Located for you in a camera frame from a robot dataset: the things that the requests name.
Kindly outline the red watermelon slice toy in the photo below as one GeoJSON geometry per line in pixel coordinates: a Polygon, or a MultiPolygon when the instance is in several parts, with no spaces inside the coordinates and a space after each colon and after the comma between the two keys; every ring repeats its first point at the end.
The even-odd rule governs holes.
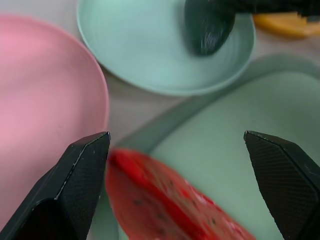
{"type": "Polygon", "coordinates": [[[146,154],[114,149],[105,186],[127,240],[256,240],[178,172],[146,154]]]}

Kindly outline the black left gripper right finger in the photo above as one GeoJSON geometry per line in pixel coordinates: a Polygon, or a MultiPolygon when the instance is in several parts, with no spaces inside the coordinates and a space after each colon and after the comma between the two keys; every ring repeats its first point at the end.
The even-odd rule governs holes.
{"type": "Polygon", "coordinates": [[[297,144],[246,131],[259,191],[284,240],[320,240],[320,166],[297,144]]]}

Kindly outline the pale green tray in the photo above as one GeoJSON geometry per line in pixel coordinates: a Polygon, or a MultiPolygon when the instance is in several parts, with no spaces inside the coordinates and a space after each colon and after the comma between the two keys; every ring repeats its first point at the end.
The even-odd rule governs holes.
{"type": "Polygon", "coordinates": [[[259,191],[246,131],[294,142],[320,166],[320,63],[260,58],[234,86],[185,101],[117,146],[176,169],[257,240],[284,240],[259,191]]]}

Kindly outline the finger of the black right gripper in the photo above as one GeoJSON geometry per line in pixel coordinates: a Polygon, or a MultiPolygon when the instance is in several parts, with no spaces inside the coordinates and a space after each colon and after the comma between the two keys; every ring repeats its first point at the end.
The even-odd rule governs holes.
{"type": "Polygon", "coordinates": [[[237,14],[296,13],[308,22],[320,22],[320,0],[208,0],[216,9],[237,14]]]}

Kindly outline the pink round plate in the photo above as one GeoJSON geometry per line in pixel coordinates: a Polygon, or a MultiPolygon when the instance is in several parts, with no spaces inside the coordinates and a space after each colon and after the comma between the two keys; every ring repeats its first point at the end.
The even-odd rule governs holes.
{"type": "Polygon", "coordinates": [[[106,131],[108,118],[104,74],[82,43],[0,14],[0,231],[66,148],[106,131]]]}

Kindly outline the light green round plate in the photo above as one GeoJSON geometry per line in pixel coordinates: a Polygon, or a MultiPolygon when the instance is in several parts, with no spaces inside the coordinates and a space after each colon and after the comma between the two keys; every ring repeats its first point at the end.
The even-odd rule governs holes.
{"type": "Polygon", "coordinates": [[[225,44],[197,56],[187,45],[185,0],[78,0],[80,34],[96,59],[125,82],[171,96],[204,95],[233,84],[256,43],[253,18],[239,15],[225,44]]]}

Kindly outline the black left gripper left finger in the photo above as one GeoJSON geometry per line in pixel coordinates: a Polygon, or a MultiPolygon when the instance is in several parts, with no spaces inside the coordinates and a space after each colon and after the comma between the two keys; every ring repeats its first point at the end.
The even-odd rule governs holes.
{"type": "Polygon", "coordinates": [[[109,132],[70,144],[0,231],[0,240],[86,240],[109,146],[109,132]]]}

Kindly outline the dark green avocado toy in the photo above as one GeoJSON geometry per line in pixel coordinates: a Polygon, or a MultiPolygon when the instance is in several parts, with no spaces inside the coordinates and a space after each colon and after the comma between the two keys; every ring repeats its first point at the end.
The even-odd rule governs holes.
{"type": "Polygon", "coordinates": [[[215,54],[229,37],[236,14],[218,0],[185,0],[184,24],[197,56],[215,54]]]}

